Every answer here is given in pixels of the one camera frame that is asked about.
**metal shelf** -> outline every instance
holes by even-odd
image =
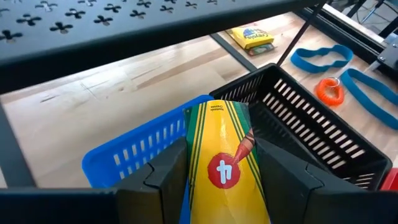
[[[321,0],[3,0],[0,93]]]

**black plastic basket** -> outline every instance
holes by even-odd
[[[210,93],[249,103],[254,135],[367,190],[378,190],[391,160],[276,64]]]

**blue basket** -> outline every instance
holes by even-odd
[[[209,100],[214,98],[209,95],[199,96],[88,152],[83,158],[82,169],[91,186],[113,186],[179,137],[185,136],[182,110]],[[188,186],[185,188],[181,223],[189,223],[187,192]]]

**red circle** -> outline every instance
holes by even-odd
[[[220,166],[220,162],[224,161],[226,166],[231,166],[231,177],[226,178],[227,171],[226,170],[217,170],[217,167]],[[241,176],[241,171],[239,170],[239,166],[233,162],[233,157],[227,153],[219,153],[215,155],[209,165],[207,166],[207,173],[209,180],[211,183],[218,187],[219,189],[230,189],[231,187],[235,186],[239,178]],[[221,182],[221,173],[224,173],[224,181],[225,183]]]

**orange plastic ring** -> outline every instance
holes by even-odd
[[[326,89],[333,90],[335,97],[326,94]],[[337,78],[324,78],[315,87],[318,98],[328,106],[338,106],[344,102],[344,89]]]

